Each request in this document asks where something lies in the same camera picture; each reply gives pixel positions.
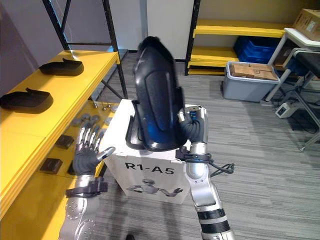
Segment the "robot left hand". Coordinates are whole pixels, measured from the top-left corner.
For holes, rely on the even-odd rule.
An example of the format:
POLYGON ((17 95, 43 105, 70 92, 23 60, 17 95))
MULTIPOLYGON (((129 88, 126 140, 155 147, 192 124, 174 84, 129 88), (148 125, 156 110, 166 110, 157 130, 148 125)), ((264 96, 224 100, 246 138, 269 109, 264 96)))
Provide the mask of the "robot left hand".
POLYGON ((100 150, 100 144, 105 131, 92 121, 85 121, 80 127, 75 145, 72 167, 76 176, 94 176, 100 162, 110 156, 116 148, 105 147, 100 150))

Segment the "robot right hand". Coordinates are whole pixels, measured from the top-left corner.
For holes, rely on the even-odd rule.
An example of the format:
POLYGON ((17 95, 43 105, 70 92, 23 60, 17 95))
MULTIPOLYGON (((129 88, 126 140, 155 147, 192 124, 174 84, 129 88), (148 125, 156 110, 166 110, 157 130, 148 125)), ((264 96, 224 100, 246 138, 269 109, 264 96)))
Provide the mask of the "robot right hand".
POLYGON ((181 108, 177 114, 184 136, 191 143, 208 143, 207 109, 201 105, 181 108))

